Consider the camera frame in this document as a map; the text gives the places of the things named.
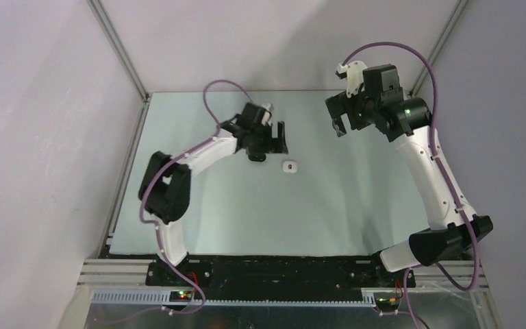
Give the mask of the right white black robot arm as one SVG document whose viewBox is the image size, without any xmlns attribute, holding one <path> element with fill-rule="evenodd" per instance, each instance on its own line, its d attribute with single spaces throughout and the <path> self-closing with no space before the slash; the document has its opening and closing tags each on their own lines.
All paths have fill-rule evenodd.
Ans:
<svg viewBox="0 0 526 329">
<path fill-rule="evenodd" d="M 479 242 L 494 226 L 468 203 L 444 160 L 437 133 L 431 129 L 432 113 L 421 98 L 406 99 L 397 68 L 391 64 L 367 67 L 361 61 L 339 64 L 336 75 L 347 82 L 345 91 L 326 99 L 332 126 L 339 137 L 351 129 L 374 125 L 403 156 L 421 195 L 429 227 L 377 253 L 371 267 L 373 282 L 391 285 L 399 270 L 430 266 L 456 256 Z"/>
</svg>

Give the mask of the white earbud charging case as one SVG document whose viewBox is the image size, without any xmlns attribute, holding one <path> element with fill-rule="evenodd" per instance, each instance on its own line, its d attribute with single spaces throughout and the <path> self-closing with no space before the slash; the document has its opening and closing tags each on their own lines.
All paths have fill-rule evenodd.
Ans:
<svg viewBox="0 0 526 329">
<path fill-rule="evenodd" d="M 298 171 L 298 164 L 293 160 L 287 160 L 282 163 L 282 170 L 284 173 L 296 173 Z"/>
</svg>

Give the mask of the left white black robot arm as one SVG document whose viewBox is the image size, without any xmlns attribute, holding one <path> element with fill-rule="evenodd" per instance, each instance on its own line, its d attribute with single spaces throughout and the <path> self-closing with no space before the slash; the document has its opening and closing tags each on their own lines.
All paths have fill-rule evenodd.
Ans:
<svg viewBox="0 0 526 329">
<path fill-rule="evenodd" d="M 192 179 L 215 162 L 245 151 L 253 162 L 269 154 L 287 154 L 286 127 L 273 121 L 271 105 L 248 102 L 242 112 L 218 123 L 213 136 L 178 156 L 155 152 L 148 162 L 138 197 L 140 220 L 153 225 L 158 255 L 166 262 L 162 275 L 172 285 L 185 283 L 189 267 L 181 219 L 190 205 Z"/>
</svg>

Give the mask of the black earbud charging case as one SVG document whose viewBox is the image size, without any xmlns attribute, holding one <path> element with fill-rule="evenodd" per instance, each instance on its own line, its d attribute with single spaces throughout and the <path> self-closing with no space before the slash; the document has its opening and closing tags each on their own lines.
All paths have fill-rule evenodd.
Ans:
<svg viewBox="0 0 526 329">
<path fill-rule="evenodd" d="M 266 154 L 249 154 L 248 159 L 252 162 L 264 162 L 266 160 Z"/>
</svg>

